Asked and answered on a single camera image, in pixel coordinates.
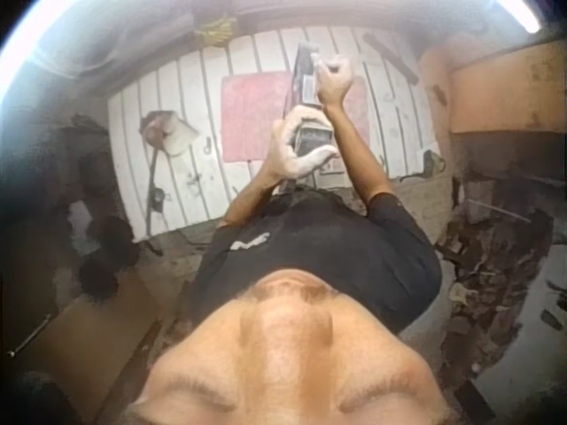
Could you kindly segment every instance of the floor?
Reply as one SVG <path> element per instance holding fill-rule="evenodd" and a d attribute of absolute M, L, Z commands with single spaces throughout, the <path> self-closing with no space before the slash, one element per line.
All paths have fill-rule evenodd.
<path fill-rule="evenodd" d="M 175 111 L 201 134 L 180 157 L 158 156 L 156 185 L 166 192 L 166 202 L 163 215 L 152 215 L 152 235 L 217 219 L 261 166 L 259 160 L 223 159 L 222 84 L 234 75 L 290 71 L 302 41 L 316 43 L 326 56 L 340 53 L 353 58 L 355 72 L 366 87 L 369 147 L 390 177 L 423 171 L 423 153 L 439 151 L 424 85 L 421 81 L 410 85 L 366 43 L 367 33 L 419 74 L 408 43 L 398 34 L 359 27 L 292 27 L 238 37 L 227 48 L 207 47 L 181 56 L 112 96 L 108 109 L 113 160 L 135 240 L 147 238 L 145 205 L 152 155 L 139 134 L 140 119 L 151 111 Z M 324 189 L 351 185 L 345 172 L 318 172 L 315 184 Z"/>

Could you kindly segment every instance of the man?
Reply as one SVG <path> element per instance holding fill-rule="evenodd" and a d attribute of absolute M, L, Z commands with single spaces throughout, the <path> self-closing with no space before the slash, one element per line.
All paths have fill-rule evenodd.
<path fill-rule="evenodd" d="M 317 60 L 316 70 L 324 113 L 299 107 L 274 125 L 263 167 L 192 283 L 196 329 L 157 361 L 128 409 L 140 423 L 448 421 L 431 370 L 395 336 L 438 294 L 439 263 L 343 110 L 349 62 Z M 305 119 L 334 127 L 367 217 L 313 189 L 272 199 L 280 182 L 336 153 L 295 156 L 289 143 Z"/>

